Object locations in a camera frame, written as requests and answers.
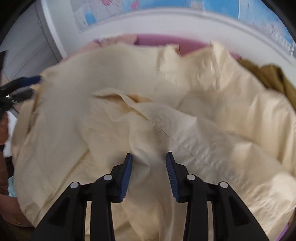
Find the cream fabric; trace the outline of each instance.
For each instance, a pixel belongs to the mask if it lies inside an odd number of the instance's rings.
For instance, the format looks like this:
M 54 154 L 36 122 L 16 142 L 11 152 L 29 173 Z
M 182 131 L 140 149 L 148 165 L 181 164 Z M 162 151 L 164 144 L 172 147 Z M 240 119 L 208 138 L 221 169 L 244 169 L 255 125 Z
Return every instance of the cream fabric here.
M 15 191 L 35 226 L 72 181 L 94 182 L 131 152 L 126 198 L 112 206 L 116 240 L 182 240 L 171 151 L 204 181 L 228 182 L 276 239 L 296 207 L 291 105 L 219 44 L 184 57 L 176 48 L 117 44 L 43 72 L 12 140 Z

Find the pink fabric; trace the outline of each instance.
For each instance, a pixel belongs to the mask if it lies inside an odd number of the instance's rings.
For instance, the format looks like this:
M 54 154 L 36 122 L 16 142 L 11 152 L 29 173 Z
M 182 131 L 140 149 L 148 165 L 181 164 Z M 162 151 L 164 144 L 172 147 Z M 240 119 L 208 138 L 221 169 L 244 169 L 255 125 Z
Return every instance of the pink fabric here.
M 160 35 L 160 34 L 137 34 L 138 41 L 136 45 L 142 46 L 159 46 L 166 44 L 178 44 L 181 56 L 193 52 L 195 50 L 209 46 L 209 44 L 190 40 L 186 38 L 181 38 L 171 35 Z M 240 58 L 240 55 L 232 53 L 235 59 Z

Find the black tool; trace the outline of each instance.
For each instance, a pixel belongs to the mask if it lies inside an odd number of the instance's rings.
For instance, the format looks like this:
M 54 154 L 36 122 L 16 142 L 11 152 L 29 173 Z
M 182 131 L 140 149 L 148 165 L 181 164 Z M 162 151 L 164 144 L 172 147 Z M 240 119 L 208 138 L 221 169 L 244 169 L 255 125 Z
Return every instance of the black tool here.
M 30 241 L 83 241 L 87 201 L 91 203 L 90 240 L 115 241 L 111 203 L 126 196 L 132 155 L 94 183 L 71 183 L 43 217 Z
M 5 59 L 5 51 L 0 53 L 0 71 L 3 68 Z M 0 86 L 0 119 L 5 111 L 13 108 L 13 105 L 28 100 L 33 95 L 31 88 L 23 89 L 18 92 L 18 89 L 39 83 L 40 76 L 33 76 L 30 78 L 21 77 Z
M 166 167 L 173 196 L 187 202 L 183 241 L 208 241 L 207 201 L 212 201 L 215 241 L 268 241 L 268 237 L 236 192 L 226 182 L 203 182 L 166 156 Z

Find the map poster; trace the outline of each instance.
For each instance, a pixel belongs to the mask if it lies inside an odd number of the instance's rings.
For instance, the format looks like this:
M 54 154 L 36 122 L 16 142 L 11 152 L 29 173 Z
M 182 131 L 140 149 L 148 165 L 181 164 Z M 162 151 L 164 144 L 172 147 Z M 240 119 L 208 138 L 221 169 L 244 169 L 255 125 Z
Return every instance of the map poster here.
M 287 28 L 260 0 L 69 0 L 80 32 L 101 20 L 134 10 L 186 7 L 215 12 L 250 25 L 296 59 L 295 43 Z

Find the olive green fabric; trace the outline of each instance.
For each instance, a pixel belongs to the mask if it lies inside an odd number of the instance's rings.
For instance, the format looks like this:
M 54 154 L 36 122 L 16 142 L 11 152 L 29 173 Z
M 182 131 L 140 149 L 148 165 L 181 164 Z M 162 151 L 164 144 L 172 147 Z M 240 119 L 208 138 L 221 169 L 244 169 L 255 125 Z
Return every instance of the olive green fabric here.
M 272 64 L 259 67 L 246 59 L 238 59 L 237 61 L 251 71 L 266 88 L 274 89 L 284 94 L 296 110 L 296 89 L 286 78 L 281 68 Z

